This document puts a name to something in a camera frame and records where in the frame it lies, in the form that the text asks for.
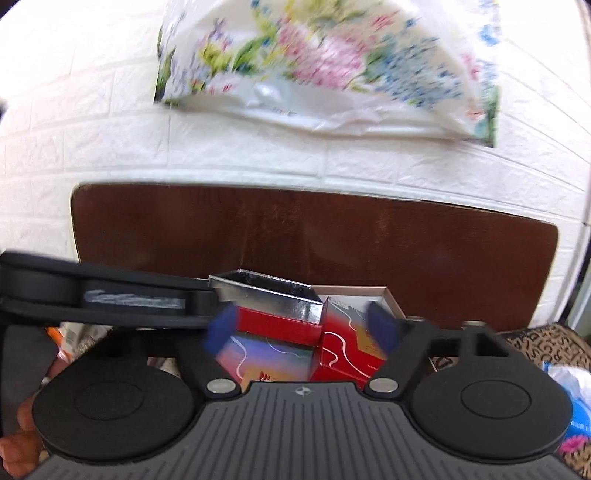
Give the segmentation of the person left hand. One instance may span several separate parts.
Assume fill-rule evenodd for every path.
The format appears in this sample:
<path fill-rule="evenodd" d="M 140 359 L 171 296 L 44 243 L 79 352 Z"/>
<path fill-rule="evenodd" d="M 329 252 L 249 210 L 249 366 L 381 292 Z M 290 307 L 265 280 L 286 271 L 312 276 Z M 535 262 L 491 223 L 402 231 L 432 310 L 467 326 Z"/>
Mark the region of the person left hand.
<path fill-rule="evenodd" d="M 43 442 L 32 407 L 43 386 L 61 373 L 68 362 L 55 356 L 48 365 L 1 370 L 1 478 L 22 479 L 37 468 Z"/>

